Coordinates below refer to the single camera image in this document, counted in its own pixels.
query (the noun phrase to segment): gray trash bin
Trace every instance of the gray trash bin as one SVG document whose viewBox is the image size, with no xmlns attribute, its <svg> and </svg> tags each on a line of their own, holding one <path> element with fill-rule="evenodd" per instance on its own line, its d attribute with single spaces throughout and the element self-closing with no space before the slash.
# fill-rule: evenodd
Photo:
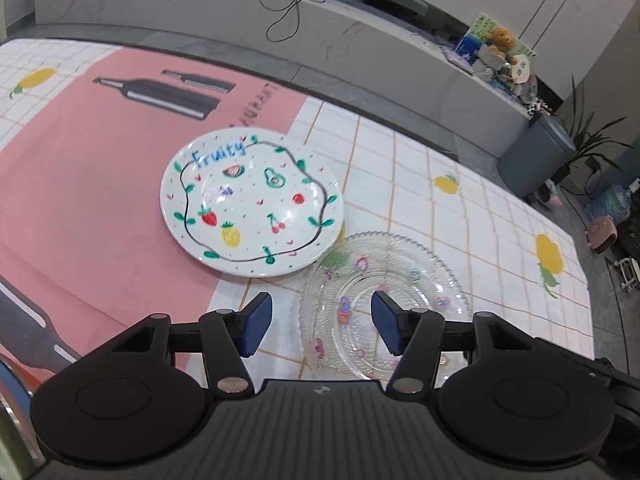
<svg viewBox="0 0 640 480">
<path fill-rule="evenodd" d="M 533 193 L 575 153 L 562 123 L 540 115 L 498 161 L 498 172 L 516 196 Z"/>
</svg>

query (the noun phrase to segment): gray tile floor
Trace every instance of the gray tile floor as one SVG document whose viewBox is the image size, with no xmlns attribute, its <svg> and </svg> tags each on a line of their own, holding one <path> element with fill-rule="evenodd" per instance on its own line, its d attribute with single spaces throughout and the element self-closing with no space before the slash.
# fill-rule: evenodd
<svg viewBox="0 0 640 480">
<path fill-rule="evenodd" d="M 426 144 L 438 147 L 464 166 L 505 187 L 496 159 L 468 140 L 406 108 L 332 76 L 247 48 L 142 28 L 104 25 L 30 25 L 12 38 L 74 38 L 139 45 L 210 60 L 293 85 L 309 94 L 352 108 Z M 610 264 L 611 250 L 597 256 L 584 236 L 586 218 L 575 197 L 563 193 L 564 206 L 536 208 L 575 241 L 590 284 L 596 356 L 608 357 L 617 369 L 640 378 L 640 291 L 620 289 L 618 271 Z"/>
</svg>

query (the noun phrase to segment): stuffed toy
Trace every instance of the stuffed toy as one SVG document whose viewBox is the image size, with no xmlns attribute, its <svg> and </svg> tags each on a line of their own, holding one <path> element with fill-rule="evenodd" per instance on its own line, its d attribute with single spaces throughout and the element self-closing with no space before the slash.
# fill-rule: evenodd
<svg viewBox="0 0 640 480">
<path fill-rule="evenodd" d="M 506 28 L 494 27 L 494 30 L 485 35 L 484 40 L 487 43 L 490 43 L 489 50 L 491 52 L 496 56 L 500 56 L 502 59 L 507 60 L 509 63 L 514 64 L 513 59 L 507 59 L 507 52 L 515 48 L 518 41 Z"/>
</svg>

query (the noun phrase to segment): power outlet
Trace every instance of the power outlet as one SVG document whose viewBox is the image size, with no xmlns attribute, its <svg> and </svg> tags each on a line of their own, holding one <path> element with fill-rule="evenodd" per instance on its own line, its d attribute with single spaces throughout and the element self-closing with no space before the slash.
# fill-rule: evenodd
<svg viewBox="0 0 640 480">
<path fill-rule="evenodd" d="M 591 170 L 591 173 L 595 173 L 600 169 L 600 163 L 596 160 L 596 158 L 593 155 L 587 158 L 587 160 L 585 160 L 584 163 L 587 165 L 587 168 Z"/>
</svg>

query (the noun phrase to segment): plate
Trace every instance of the plate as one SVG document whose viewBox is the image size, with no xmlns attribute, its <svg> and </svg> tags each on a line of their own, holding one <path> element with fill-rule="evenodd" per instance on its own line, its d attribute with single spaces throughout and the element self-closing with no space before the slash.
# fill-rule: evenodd
<svg viewBox="0 0 640 480">
<path fill-rule="evenodd" d="M 325 161 L 261 128 L 217 130 L 183 147 L 164 171 L 160 204 L 191 256 L 245 277 L 312 264 L 335 242 L 344 217 Z"/>
<path fill-rule="evenodd" d="M 384 290 L 402 308 L 426 307 L 445 319 L 471 320 L 458 281 L 430 250 L 383 232 L 351 235 L 310 270 L 300 307 L 307 363 L 320 380 L 336 373 L 388 381 L 399 357 L 391 355 L 371 320 L 371 296 Z M 461 352 L 443 352 L 440 386 L 466 366 Z"/>
</svg>

